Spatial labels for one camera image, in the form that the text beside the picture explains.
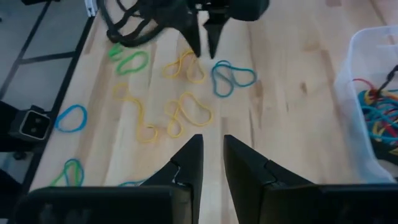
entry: blue rubber band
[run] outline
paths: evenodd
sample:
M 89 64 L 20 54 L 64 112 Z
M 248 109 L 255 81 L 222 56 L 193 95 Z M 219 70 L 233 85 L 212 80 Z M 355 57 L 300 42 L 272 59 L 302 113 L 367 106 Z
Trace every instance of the blue rubber band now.
M 146 179 L 142 179 L 142 180 L 135 180 L 135 181 L 127 181 L 125 183 L 121 183 L 118 185 L 118 187 L 124 187 L 126 185 L 133 185 L 133 186 L 140 186 L 142 183 L 144 183 L 145 181 L 147 181 L 150 177 L 146 178 Z
M 74 109 L 79 108 L 83 112 L 83 120 L 81 121 L 81 124 L 79 127 L 71 130 L 66 130 L 60 127 L 60 123 L 63 118 L 65 118 L 71 111 Z M 57 119 L 55 120 L 55 129 L 58 131 L 61 131 L 63 133 L 74 133 L 77 131 L 81 131 L 87 124 L 87 110 L 84 106 L 82 105 L 71 105 L 68 109 L 66 109 L 64 112 L 62 112 L 60 115 L 58 115 Z
M 231 78 L 228 78 L 228 77 L 224 76 L 221 72 L 219 72 L 218 71 L 219 67 L 228 68 L 230 70 Z M 253 80 L 248 82 L 248 83 L 240 83 L 240 82 L 238 82 L 237 79 L 235 78 L 235 74 L 233 72 L 234 70 L 235 71 L 239 71 L 239 72 L 249 72 L 253 76 Z M 222 79 L 223 81 L 228 83 L 228 85 L 230 86 L 229 92 L 227 92 L 227 94 L 221 94 L 221 93 L 218 92 L 216 77 Z M 231 62 L 229 62 L 227 60 L 220 60 L 211 69 L 211 80 L 213 82 L 213 92 L 214 92 L 214 94 L 216 96 L 218 96 L 220 98 L 226 98 L 226 97 L 231 96 L 231 94 L 234 91 L 234 86 L 235 85 L 238 86 L 238 87 L 241 87 L 241 88 L 248 87 L 248 86 L 253 85 L 257 81 L 257 79 L 258 79 L 257 73 L 253 69 L 234 67 L 234 66 L 232 66 Z
M 391 114 L 389 114 L 389 115 L 386 115 L 388 118 L 390 118 L 390 117 L 394 117 L 394 116 L 398 116 L 398 112 L 395 112 L 395 113 L 391 113 Z M 368 124 L 373 124 L 373 123 L 375 123 L 376 121 L 382 121 L 383 120 L 383 118 L 374 118 L 374 119 L 369 119 L 369 121 L 366 121 L 366 123 L 368 123 Z
M 398 124 L 394 123 L 393 121 L 391 121 L 391 119 L 388 118 L 388 116 L 384 115 L 382 111 L 372 107 L 372 106 L 362 106 L 362 110 L 371 110 L 374 113 L 377 113 L 378 116 L 382 119 L 387 121 L 391 126 L 398 128 Z

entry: wooden table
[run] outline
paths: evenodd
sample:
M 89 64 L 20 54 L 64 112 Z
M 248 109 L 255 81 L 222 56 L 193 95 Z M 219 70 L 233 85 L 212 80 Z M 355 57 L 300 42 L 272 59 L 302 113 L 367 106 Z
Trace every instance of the wooden table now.
M 121 11 L 110 1 L 115 18 Z M 205 169 L 201 223 L 237 223 L 224 175 L 222 139 L 232 134 L 285 168 L 314 183 L 360 182 L 347 157 L 333 97 L 333 80 L 345 59 L 351 36 L 360 29 L 398 22 L 395 0 L 277 0 L 256 22 L 230 20 L 224 28 L 216 58 L 210 60 L 206 32 L 200 27 L 201 64 L 209 72 L 218 60 L 253 68 L 259 80 L 238 88 L 229 98 L 213 94 L 209 74 L 204 84 L 192 84 L 185 74 L 169 80 L 163 67 L 187 48 L 176 30 L 165 31 L 156 41 L 140 47 L 150 54 L 141 72 L 119 76 L 111 62 L 106 26 L 98 16 L 91 28 L 61 110 L 82 104 L 88 123 L 78 133 L 52 131 L 31 189 L 47 186 L 69 158 L 85 168 L 84 185 L 118 185 L 145 179 L 160 169 L 195 133 L 205 142 Z M 206 21 L 201 13 L 200 22 Z M 130 28 L 137 25 L 131 21 Z M 138 49 L 126 49 L 131 54 Z M 137 65 L 139 60 L 129 63 Z M 243 74 L 237 74 L 244 81 Z M 136 140 L 137 106 L 112 97 L 113 86 L 128 82 L 130 92 L 145 105 L 145 122 L 157 126 L 156 142 Z M 211 124 L 198 128 L 184 123 L 182 137 L 167 132 L 164 114 L 168 100 L 192 91 L 213 110 Z M 207 114 L 186 104 L 197 120 Z M 79 113 L 63 123 L 78 126 Z M 151 131 L 145 130 L 150 137 Z

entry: plastic bin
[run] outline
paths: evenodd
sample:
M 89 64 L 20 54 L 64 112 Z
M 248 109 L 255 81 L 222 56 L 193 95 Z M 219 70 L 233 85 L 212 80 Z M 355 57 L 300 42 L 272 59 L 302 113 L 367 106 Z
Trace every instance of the plastic bin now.
M 334 87 L 349 155 L 359 176 L 367 183 L 393 183 L 393 176 L 378 162 L 372 149 L 364 116 L 357 99 L 369 87 L 355 78 L 369 80 L 379 87 L 398 64 L 398 26 L 376 27 L 357 32 L 349 44 L 348 56 Z M 387 86 L 398 88 L 398 77 Z

